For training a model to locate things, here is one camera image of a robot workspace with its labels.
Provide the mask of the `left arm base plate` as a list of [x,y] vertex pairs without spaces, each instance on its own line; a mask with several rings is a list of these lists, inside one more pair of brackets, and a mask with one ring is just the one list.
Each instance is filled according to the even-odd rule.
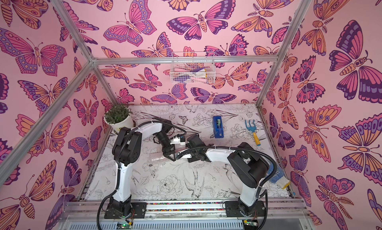
[[147,209],[146,202],[109,203],[104,215],[105,219],[144,219]]

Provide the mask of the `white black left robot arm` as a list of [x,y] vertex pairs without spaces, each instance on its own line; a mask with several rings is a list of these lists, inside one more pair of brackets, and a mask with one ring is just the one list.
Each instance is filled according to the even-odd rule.
[[173,125],[168,120],[152,120],[139,124],[134,128],[122,128],[112,148],[116,162],[116,182],[112,197],[117,202],[125,202],[131,197],[130,180],[133,164],[139,159],[142,141],[150,136],[162,146],[160,155],[171,161],[176,160],[175,145],[171,143],[168,132],[171,129],[181,131],[176,138],[184,137],[187,131]]

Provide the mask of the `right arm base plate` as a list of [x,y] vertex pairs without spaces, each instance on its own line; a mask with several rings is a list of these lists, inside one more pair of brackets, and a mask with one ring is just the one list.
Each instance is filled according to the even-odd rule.
[[240,201],[225,201],[223,209],[227,217],[264,217],[266,215],[266,206],[263,201],[257,201],[248,207]]

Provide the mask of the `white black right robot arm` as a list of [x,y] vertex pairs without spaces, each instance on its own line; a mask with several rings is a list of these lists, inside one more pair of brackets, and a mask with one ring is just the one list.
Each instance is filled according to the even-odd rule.
[[189,137],[187,149],[180,152],[176,159],[187,158],[190,161],[222,162],[231,165],[242,182],[239,203],[244,207],[253,206],[260,197],[259,188],[267,179],[267,173],[273,159],[242,142],[237,147],[206,146],[195,134]]

